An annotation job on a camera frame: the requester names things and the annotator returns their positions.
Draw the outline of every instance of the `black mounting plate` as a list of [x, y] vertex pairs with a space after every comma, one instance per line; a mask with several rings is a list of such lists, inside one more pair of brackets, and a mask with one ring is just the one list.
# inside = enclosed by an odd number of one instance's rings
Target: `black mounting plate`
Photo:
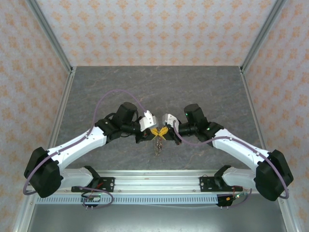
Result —
[[[103, 183], [98, 189], [104, 190], [107, 192], [114, 192], [115, 187], [115, 177], [100, 177], [99, 184]], [[77, 186], [71, 188], [72, 192], [87, 192], [88, 190], [80, 189]]]
[[[199, 186], [201, 189], [201, 192], [231, 192], [234, 191], [233, 186], [222, 186], [218, 187], [215, 183], [215, 177], [214, 176], [202, 176], [199, 178]], [[235, 192], [241, 192], [242, 187], [235, 186]]]

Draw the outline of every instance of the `enclosure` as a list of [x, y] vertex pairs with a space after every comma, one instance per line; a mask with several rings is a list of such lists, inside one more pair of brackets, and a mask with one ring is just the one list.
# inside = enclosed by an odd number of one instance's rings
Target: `enclosure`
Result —
[[[235, 231], [254, 231], [254, 225], [256, 231], [307, 231], [307, 1], [4, 0], [0, 12], [1, 231], [52, 231], [55, 226], [83, 231], [89, 229], [83, 220], [92, 231], [225, 231], [235, 221]], [[184, 107], [197, 103], [209, 121], [235, 136], [281, 151], [294, 176], [290, 198], [270, 202], [256, 191], [228, 212], [213, 206], [112, 205], [95, 213], [23, 196], [32, 151], [87, 131], [98, 100], [113, 89], [132, 93], [160, 127], [166, 113], [186, 121]], [[111, 94], [96, 119], [126, 101], [136, 104], [125, 93]], [[197, 142], [194, 136], [187, 139]], [[136, 144], [133, 136], [120, 138], [69, 167], [90, 165], [119, 179], [145, 175], [175, 181], [179, 175], [188, 183], [224, 165], [246, 168], [211, 146], [160, 143], [158, 151], [158, 139]], [[120, 185], [115, 187], [121, 192]], [[208, 219], [201, 222], [202, 215]], [[136, 218], [143, 220], [140, 227]]]

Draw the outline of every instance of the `orange floral wallpaper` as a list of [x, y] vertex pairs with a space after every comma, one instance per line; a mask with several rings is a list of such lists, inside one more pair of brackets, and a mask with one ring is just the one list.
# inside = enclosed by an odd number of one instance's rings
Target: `orange floral wallpaper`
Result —
[[241, 65], [275, 0], [38, 0], [73, 66]]
[[303, 231], [309, 228], [308, 67], [308, 0], [289, 0], [245, 75], [267, 147], [285, 154], [295, 177], [290, 191]]
[[0, 231], [11, 232], [24, 169], [46, 146], [68, 74], [25, 0], [0, 4]]

